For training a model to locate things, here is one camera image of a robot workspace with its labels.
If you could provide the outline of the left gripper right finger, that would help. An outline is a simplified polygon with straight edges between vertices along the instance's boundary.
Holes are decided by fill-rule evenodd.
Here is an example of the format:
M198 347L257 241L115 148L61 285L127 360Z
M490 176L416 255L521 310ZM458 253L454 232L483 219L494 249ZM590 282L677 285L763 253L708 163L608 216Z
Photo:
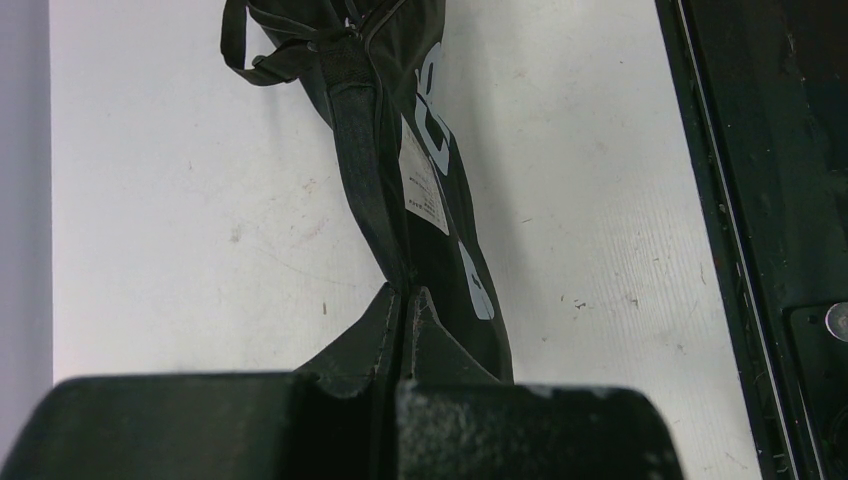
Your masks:
M397 478L683 478L669 429L641 392L500 382L444 328L425 288L408 326Z

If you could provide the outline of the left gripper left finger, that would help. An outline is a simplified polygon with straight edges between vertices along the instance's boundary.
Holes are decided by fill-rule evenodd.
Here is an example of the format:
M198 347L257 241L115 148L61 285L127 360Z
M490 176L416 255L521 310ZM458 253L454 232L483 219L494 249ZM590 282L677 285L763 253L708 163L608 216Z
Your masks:
M35 408L5 479L378 479L402 297L290 372L79 377Z

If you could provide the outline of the black racket bag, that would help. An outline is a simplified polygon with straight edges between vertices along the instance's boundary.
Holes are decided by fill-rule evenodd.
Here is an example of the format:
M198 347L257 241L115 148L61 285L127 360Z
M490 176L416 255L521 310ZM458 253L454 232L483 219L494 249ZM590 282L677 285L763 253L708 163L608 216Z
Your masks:
M422 286L454 340L513 378L457 141L434 99L442 1L229 1L225 64L248 83L299 82L334 136L343 189L385 279Z

